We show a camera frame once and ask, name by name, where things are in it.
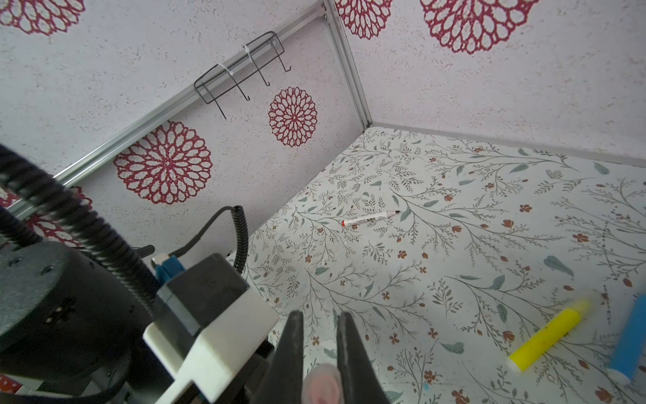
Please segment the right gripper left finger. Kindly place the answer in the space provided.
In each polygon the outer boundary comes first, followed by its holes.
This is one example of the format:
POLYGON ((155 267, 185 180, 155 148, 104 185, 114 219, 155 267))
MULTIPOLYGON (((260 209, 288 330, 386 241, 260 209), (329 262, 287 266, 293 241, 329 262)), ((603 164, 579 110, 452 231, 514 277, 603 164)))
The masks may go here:
POLYGON ((304 316, 289 313, 273 360, 253 404, 301 403, 304 374, 304 316))

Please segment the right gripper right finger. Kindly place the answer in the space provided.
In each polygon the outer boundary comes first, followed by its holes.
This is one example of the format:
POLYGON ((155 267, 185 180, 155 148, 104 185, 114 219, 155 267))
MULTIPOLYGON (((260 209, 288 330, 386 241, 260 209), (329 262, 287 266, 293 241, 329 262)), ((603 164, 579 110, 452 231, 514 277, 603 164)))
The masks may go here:
POLYGON ((337 368, 348 404, 390 404, 374 373, 353 317, 342 312, 337 320, 337 368))

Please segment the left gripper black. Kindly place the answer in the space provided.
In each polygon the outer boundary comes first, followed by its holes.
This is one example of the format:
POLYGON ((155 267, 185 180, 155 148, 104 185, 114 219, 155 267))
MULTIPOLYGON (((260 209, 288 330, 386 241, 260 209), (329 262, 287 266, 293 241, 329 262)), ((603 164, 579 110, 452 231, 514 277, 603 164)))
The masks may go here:
POLYGON ((143 342, 151 315, 100 264, 59 242, 1 251, 3 403, 153 403, 167 372, 143 342))

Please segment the clear pink pen cap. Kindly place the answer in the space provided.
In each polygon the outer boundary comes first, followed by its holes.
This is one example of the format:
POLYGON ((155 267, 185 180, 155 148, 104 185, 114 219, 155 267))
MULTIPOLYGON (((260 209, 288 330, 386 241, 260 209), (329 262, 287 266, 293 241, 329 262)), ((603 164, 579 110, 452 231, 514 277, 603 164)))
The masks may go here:
POLYGON ((330 364, 317 365, 303 380, 303 404, 343 404, 343 383, 339 370, 330 364))

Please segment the white pen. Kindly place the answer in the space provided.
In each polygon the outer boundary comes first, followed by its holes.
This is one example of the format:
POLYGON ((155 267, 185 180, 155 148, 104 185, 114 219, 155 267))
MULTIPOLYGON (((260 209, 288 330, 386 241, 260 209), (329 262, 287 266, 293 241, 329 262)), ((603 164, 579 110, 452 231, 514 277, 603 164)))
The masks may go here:
POLYGON ((363 223, 378 222, 381 220, 390 219, 398 214, 400 214, 399 210, 387 210, 379 213, 374 213, 371 215, 363 215, 357 218, 343 220, 341 222, 341 225, 343 227, 352 227, 363 223))

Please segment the yellow highlighter pen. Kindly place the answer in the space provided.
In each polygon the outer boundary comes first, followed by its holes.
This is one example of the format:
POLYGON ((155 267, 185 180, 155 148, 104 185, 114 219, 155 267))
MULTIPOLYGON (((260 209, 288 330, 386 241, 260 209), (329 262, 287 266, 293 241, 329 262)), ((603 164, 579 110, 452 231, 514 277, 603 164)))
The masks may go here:
POLYGON ((597 298, 589 297, 575 301, 563 309, 508 357, 509 367, 516 372, 526 371, 566 334, 576 328, 597 303, 597 298))

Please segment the blue pen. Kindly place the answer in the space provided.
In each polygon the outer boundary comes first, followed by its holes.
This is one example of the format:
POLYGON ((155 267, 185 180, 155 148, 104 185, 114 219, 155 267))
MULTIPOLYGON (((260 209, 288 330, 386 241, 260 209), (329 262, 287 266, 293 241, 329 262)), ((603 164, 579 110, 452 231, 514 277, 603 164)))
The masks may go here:
POLYGON ((608 377, 619 385, 629 385, 638 368, 645 345, 645 295, 634 302, 622 334, 607 367, 608 377))

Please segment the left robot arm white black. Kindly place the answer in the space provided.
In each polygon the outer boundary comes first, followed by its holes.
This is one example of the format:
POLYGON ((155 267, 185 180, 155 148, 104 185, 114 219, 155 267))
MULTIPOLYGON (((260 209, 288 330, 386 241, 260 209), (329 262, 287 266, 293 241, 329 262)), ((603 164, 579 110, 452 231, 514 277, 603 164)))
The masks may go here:
POLYGON ((143 341, 161 283, 138 248, 76 192, 1 150, 1 187, 69 235, 1 212, 1 372, 37 380, 37 403, 151 403, 171 376, 143 341))

